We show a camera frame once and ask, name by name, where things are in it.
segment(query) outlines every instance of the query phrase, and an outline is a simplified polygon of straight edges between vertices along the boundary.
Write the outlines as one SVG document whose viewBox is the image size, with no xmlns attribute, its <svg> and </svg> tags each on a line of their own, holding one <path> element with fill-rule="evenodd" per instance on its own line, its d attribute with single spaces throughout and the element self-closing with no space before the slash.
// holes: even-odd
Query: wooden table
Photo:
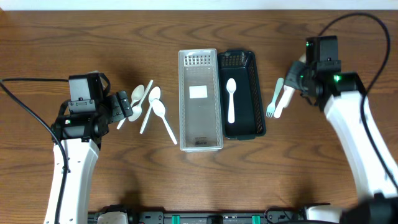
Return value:
<svg viewBox="0 0 398 224">
<path fill-rule="evenodd" d="M 178 51 L 244 48 L 257 57 L 264 110 L 278 77 L 343 11 L 70 11 L 0 14 L 0 77 L 68 78 L 99 70 L 112 92 L 130 93 L 150 79 L 162 89 L 167 119 L 178 139 Z M 398 157 L 398 12 L 374 12 L 387 24 L 392 51 L 371 96 L 374 119 Z M 341 21 L 343 70 L 368 85 L 385 54 L 382 30 L 369 19 Z M 66 83 L 6 83 L 48 124 L 68 99 Z M 0 217 L 5 223 L 41 223 L 53 175 L 50 135 L 4 92 L 0 93 Z M 143 104 L 144 111 L 148 102 Z M 218 152 L 187 154 L 174 146 L 152 115 L 146 132 L 137 122 L 117 124 L 103 138 L 90 207 L 125 203 L 140 210 L 258 210 L 357 202 L 340 142 L 318 108 L 293 97 L 280 119 L 266 119 L 267 134 L 253 141 L 224 140 Z"/>
</svg>

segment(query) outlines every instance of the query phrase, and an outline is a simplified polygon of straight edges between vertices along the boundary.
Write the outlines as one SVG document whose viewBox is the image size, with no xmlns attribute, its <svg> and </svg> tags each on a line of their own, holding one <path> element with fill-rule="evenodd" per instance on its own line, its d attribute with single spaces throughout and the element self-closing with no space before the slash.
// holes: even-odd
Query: light blue fork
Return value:
<svg viewBox="0 0 398 224">
<path fill-rule="evenodd" d="M 274 97 L 272 97 L 272 102 L 267 107 L 267 114 L 266 115 L 267 115 L 268 118 L 271 118 L 272 115 L 274 115 L 275 102 L 276 102 L 276 99 L 278 99 L 280 90 L 282 89 L 283 85 L 284 85 L 284 79 L 283 78 L 278 78 L 278 81 L 276 82 Z"/>
</svg>

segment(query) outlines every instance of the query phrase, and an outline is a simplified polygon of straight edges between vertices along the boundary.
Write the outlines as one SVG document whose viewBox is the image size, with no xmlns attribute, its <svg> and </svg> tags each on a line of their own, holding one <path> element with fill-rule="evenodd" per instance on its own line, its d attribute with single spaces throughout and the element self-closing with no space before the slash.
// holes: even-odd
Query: white spoon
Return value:
<svg viewBox="0 0 398 224">
<path fill-rule="evenodd" d="M 230 124 L 235 122 L 235 109 L 234 109 L 234 92 L 236 91 L 235 79 L 230 78 L 226 83 L 226 89 L 229 93 L 229 106 L 228 106 L 228 122 Z"/>
<path fill-rule="evenodd" d="M 167 123 L 166 118 L 164 117 L 164 115 L 166 114 L 166 108 L 164 107 L 163 103 L 160 102 L 160 100 L 158 99 L 154 99 L 152 102 L 152 107 L 154 109 L 155 114 L 163 119 L 164 125 L 166 126 L 167 132 L 169 132 L 169 135 L 172 138 L 173 143 L 177 144 L 177 140 L 175 139 L 173 131 L 170 128 L 169 124 Z"/>
<path fill-rule="evenodd" d="M 142 96 L 144 95 L 144 85 L 139 85 L 137 86 L 134 91 L 131 93 L 131 104 L 130 106 L 132 107 L 134 103 L 137 101 L 141 100 Z M 117 126 L 117 129 L 120 129 L 122 124 L 124 123 L 126 119 L 124 118 L 123 120 L 119 121 L 119 124 Z"/>
<path fill-rule="evenodd" d="M 147 88 L 145 89 L 144 96 L 141 98 L 141 101 L 132 108 L 132 115 L 129 117 L 129 121 L 135 121 L 136 119 L 138 119 L 138 117 L 140 117 L 142 113 L 141 104 L 144 101 L 145 97 L 147 96 L 153 82 L 154 82 L 153 80 L 149 82 Z"/>
<path fill-rule="evenodd" d="M 140 134 L 142 134 L 144 132 L 144 129 L 147 125 L 150 111 L 152 110 L 152 102 L 154 99 L 158 99 L 158 100 L 160 99 L 160 88 L 158 86 L 153 88 L 149 93 L 149 96 L 148 96 L 149 108 L 148 108 L 147 114 L 145 115 L 144 121 L 142 122 L 141 130 L 139 130 Z"/>
</svg>

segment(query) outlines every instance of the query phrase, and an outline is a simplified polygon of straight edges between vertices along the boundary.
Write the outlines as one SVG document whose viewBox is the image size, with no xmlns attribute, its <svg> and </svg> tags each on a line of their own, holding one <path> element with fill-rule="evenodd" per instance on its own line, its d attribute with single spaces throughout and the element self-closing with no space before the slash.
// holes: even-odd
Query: white wall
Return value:
<svg viewBox="0 0 398 224">
<path fill-rule="evenodd" d="M 398 9 L 398 0 L 0 0 L 5 10 Z"/>
</svg>

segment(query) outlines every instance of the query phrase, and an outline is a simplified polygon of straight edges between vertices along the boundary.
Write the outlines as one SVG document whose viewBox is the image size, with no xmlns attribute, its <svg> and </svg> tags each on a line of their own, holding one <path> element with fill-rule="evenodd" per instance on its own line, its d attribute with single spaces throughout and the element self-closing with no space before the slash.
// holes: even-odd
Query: white label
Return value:
<svg viewBox="0 0 398 224">
<path fill-rule="evenodd" d="M 189 98 L 207 98 L 207 86 L 190 86 Z"/>
</svg>

